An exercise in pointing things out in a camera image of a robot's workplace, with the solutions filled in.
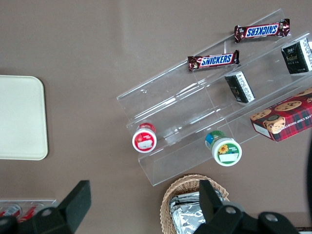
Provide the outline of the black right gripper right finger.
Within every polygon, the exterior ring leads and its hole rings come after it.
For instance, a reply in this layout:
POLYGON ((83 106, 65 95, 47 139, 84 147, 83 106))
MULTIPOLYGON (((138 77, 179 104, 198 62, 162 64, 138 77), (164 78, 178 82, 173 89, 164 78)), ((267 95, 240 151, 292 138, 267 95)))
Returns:
POLYGON ((245 233, 241 209, 231 202, 223 204, 207 180, 199 182, 199 204, 206 222, 196 229, 196 234, 245 233))

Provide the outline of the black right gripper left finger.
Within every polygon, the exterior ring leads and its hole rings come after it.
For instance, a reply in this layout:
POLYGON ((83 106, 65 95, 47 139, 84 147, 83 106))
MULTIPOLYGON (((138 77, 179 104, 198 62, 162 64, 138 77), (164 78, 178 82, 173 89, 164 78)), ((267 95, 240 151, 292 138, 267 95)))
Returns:
POLYGON ((19 224, 20 234, 73 234, 91 207, 89 180, 81 180, 57 207, 40 210, 19 224))

